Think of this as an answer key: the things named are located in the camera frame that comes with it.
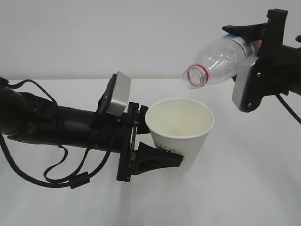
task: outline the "paper cup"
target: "paper cup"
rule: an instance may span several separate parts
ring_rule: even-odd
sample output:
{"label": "paper cup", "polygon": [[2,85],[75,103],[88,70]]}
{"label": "paper cup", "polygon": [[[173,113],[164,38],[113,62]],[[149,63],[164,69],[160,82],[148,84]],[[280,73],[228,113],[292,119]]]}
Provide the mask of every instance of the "paper cup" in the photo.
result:
{"label": "paper cup", "polygon": [[173,98],[151,106],[145,121],[155,147],[183,155],[179,168],[187,171],[214,125],[214,115],[198,101]]}

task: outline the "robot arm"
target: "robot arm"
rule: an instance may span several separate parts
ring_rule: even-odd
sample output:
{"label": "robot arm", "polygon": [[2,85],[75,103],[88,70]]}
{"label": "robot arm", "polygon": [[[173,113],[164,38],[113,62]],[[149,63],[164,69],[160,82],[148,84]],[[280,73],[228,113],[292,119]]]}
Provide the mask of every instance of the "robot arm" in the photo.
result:
{"label": "robot arm", "polygon": [[[50,99],[46,100],[30,93],[13,91],[25,82],[36,84]],[[132,175],[144,172],[180,166],[183,156],[158,150],[140,142],[135,150],[135,138],[138,134],[150,133],[145,123],[148,107],[138,103],[128,103],[131,80],[121,72],[114,74],[105,93],[98,102],[96,112],[59,106],[57,102],[34,81],[25,80],[16,85],[9,85],[5,79],[0,80],[0,144],[12,169],[22,178],[44,187],[67,187],[72,189],[90,182],[106,163],[111,152],[119,153],[118,181],[129,182]],[[76,146],[86,148],[80,166],[69,176],[62,179],[38,181],[22,172],[12,159],[3,135],[18,142],[35,145],[56,145],[65,150],[62,163],[68,151],[64,147]],[[78,174],[89,150],[106,152],[103,161],[93,172]]]}
{"label": "robot arm", "polygon": [[301,48],[283,45],[285,21],[288,12],[268,11],[268,22],[251,26],[225,26],[223,30],[249,41],[262,40],[256,56],[248,57],[234,78],[232,100],[242,112],[257,109],[265,96],[301,95]]}

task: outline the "bottle mouth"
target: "bottle mouth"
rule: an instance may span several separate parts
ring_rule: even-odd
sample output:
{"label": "bottle mouth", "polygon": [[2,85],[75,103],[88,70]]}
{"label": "bottle mouth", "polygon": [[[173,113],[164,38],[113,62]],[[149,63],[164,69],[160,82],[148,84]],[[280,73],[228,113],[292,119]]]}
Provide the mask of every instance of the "bottle mouth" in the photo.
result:
{"label": "bottle mouth", "polygon": [[209,73],[202,65],[191,65],[183,74],[183,81],[190,89],[204,86],[209,80]]}

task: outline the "white table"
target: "white table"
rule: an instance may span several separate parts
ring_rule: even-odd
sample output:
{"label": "white table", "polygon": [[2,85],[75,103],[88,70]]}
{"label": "white table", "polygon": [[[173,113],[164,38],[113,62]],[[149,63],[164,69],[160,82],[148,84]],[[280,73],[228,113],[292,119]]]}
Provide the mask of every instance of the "white table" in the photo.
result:
{"label": "white table", "polygon": [[[95,111],[108,80],[38,82],[59,105]],[[232,81],[198,90],[187,89],[181,80],[132,81],[132,102],[150,106],[165,98],[188,97],[212,109],[215,126],[183,176],[159,169],[134,176],[130,183],[119,182],[119,155],[113,153],[90,184],[47,189],[16,175],[1,152],[0,225],[300,225],[301,126],[275,97],[266,97],[255,112],[238,111],[232,89]],[[20,91],[43,96],[31,84]],[[291,94],[286,99],[301,112],[300,97]],[[139,141],[153,145],[150,135],[139,135]],[[39,179],[63,154],[52,146],[7,143],[20,168]],[[50,177],[61,178],[77,167],[84,150],[69,150],[67,161]],[[91,151],[83,170],[91,172],[103,155]]]}

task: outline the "plastic bottle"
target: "plastic bottle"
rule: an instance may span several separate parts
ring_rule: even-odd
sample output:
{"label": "plastic bottle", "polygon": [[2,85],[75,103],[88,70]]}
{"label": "plastic bottle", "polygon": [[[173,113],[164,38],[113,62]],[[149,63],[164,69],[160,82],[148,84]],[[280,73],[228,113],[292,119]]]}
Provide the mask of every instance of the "plastic bottle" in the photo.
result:
{"label": "plastic bottle", "polygon": [[239,63],[253,54],[252,43],[225,35],[199,52],[194,64],[184,72],[183,81],[190,89],[224,82],[234,77]]}

